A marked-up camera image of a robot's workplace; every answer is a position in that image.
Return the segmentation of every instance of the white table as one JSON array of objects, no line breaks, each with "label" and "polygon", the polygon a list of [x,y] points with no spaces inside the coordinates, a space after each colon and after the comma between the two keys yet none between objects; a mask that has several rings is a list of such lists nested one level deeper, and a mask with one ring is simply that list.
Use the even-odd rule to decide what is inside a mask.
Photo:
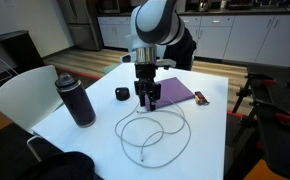
[{"label": "white table", "polygon": [[[132,63],[121,64],[86,90],[97,116],[92,126],[79,128],[66,106],[62,106],[32,129],[64,152],[80,151],[89,155],[95,162],[96,173],[106,180],[223,179],[228,79],[160,68],[156,71],[155,81],[172,77],[177,77],[192,92],[201,91],[211,103],[198,106],[194,99],[177,103],[185,112],[191,139],[184,152],[164,167],[144,168],[133,163],[124,154],[121,140],[115,134],[116,123],[128,115],[139,100],[134,90],[137,79]],[[117,87],[128,87],[131,97],[126,101],[116,100],[114,92]],[[160,109],[177,111],[172,106]],[[157,112],[142,116],[156,118],[167,131],[179,127],[181,122],[171,115]],[[139,138],[155,128],[157,125],[150,121],[135,121],[126,128],[124,136],[139,142]],[[144,162],[140,161],[139,149],[128,145],[126,149],[136,161],[155,166],[174,157],[188,137],[187,127],[174,136],[164,137],[157,145],[144,150]]]}]

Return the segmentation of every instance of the countertop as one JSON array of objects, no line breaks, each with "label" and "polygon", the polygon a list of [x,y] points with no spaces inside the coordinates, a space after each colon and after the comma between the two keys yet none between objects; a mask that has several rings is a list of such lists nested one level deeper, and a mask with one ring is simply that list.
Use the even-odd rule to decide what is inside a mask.
[{"label": "countertop", "polygon": [[[181,16],[216,16],[216,15],[288,15],[290,10],[285,8],[252,8],[250,10],[211,9],[208,12],[187,11],[178,13]],[[119,14],[98,14],[99,17],[130,16],[131,12]]]}]

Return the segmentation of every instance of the chair back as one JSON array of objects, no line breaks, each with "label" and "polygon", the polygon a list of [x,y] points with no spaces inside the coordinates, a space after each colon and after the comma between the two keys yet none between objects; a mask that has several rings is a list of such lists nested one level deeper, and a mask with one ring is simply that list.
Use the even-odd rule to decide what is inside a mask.
[{"label": "chair back", "polygon": [[62,103],[54,66],[29,70],[0,87],[0,112],[29,133]]}]

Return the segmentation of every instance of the wooden floor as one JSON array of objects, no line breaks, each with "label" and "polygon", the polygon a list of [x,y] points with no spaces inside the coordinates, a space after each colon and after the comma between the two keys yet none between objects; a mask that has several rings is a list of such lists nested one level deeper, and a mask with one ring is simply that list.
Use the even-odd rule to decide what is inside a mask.
[{"label": "wooden floor", "polygon": [[[118,64],[119,57],[126,53],[127,51],[109,49],[103,49],[99,52],[70,49],[46,59],[44,62],[45,64],[80,72],[92,77],[102,77],[104,76],[103,68],[108,65]],[[243,87],[246,82],[244,78],[247,74],[245,67],[207,63],[198,60],[193,63],[192,71],[228,77],[229,89],[227,109],[233,109],[237,100],[236,92],[238,92],[239,88]],[[248,105],[250,101],[251,98],[245,98],[238,109],[238,113],[247,114],[250,110],[250,106]]]}]

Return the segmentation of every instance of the trash can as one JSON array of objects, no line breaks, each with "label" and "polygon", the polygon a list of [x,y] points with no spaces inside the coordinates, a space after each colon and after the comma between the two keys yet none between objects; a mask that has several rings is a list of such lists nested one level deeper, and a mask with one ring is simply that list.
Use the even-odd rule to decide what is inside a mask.
[{"label": "trash can", "polygon": [[17,64],[18,71],[24,72],[44,66],[43,60],[27,30],[1,34],[0,44]]}]

